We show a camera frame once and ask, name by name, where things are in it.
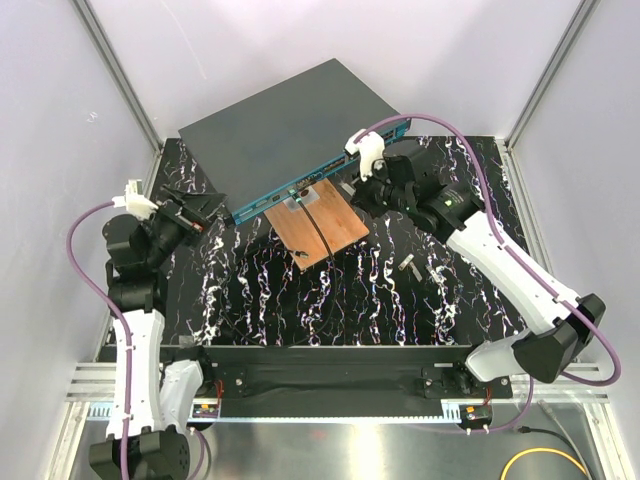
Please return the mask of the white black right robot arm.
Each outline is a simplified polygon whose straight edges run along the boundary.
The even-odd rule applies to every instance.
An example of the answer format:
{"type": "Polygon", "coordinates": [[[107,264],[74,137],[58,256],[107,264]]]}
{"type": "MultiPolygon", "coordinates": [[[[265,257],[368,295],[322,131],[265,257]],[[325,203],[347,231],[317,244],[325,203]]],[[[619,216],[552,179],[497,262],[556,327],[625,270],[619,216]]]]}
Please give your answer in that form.
{"type": "Polygon", "coordinates": [[[460,183],[430,173],[416,148],[392,145],[359,155],[352,204],[371,217],[407,215],[421,231],[474,265],[516,308],[523,332],[477,346],[454,371],[454,384],[476,396],[491,380],[526,373],[554,382],[591,341],[606,311],[594,293],[580,296],[555,280],[506,233],[489,225],[484,203],[460,183]]]}

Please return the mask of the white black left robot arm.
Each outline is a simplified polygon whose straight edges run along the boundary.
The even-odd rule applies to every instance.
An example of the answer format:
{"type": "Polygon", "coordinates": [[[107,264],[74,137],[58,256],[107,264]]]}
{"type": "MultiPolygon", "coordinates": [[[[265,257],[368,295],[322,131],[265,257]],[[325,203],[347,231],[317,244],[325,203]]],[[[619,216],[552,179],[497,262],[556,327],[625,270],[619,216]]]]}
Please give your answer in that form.
{"type": "Polygon", "coordinates": [[[168,297],[162,266],[178,247],[199,243],[226,197],[164,186],[153,202],[139,187],[131,180],[112,199],[123,212],[102,229],[109,259],[101,295],[114,317],[116,378],[106,439],[91,446],[89,463],[102,479],[186,479],[193,402],[223,387],[201,346],[161,360],[168,297]]]}

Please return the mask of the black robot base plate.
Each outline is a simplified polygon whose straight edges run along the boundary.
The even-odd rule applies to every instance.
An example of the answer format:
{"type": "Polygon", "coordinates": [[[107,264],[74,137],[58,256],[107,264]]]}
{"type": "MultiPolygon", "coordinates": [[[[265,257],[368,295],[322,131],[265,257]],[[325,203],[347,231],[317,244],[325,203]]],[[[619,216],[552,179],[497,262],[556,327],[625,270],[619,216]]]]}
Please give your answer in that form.
{"type": "Polygon", "coordinates": [[[462,371],[464,346],[206,347],[203,373],[222,382],[233,413],[353,409],[424,413],[436,400],[509,400],[507,376],[484,384],[462,371]]]}

